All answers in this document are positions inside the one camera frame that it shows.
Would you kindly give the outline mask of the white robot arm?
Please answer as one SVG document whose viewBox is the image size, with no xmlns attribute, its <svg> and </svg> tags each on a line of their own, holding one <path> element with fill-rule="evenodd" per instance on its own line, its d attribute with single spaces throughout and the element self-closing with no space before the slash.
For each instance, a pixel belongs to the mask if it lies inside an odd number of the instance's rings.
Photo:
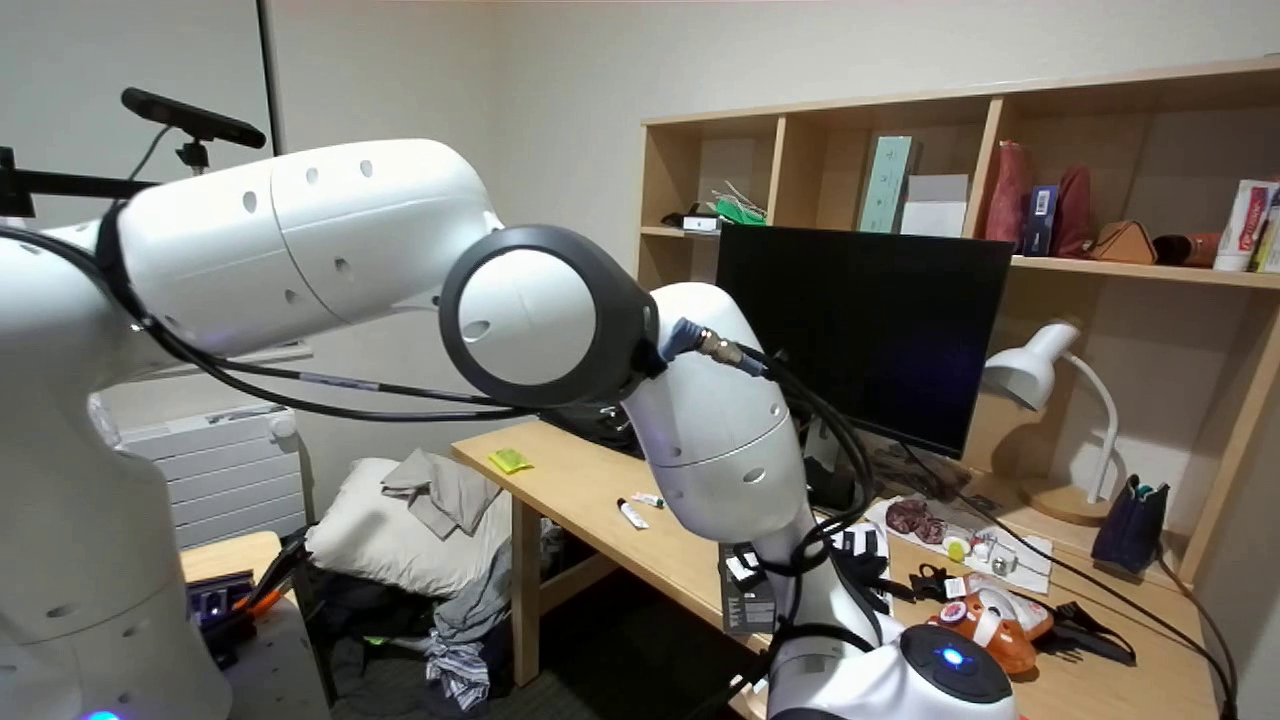
<svg viewBox="0 0 1280 720">
<path fill-rule="evenodd" d="M 0 241 L 0 717 L 227 720 L 188 620 L 170 489 L 87 395 L 172 360 L 249 386 L 257 349 L 429 299 L 463 391 L 391 425 L 616 402 L 673 514 L 776 592 L 773 720 L 1016 720 L 996 659 L 841 589 L 783 367 L 713 282 L 639 286 L 589 236 L 491 215 L 439 138 L 359 138 L 138 185 Z"/>
</svg>

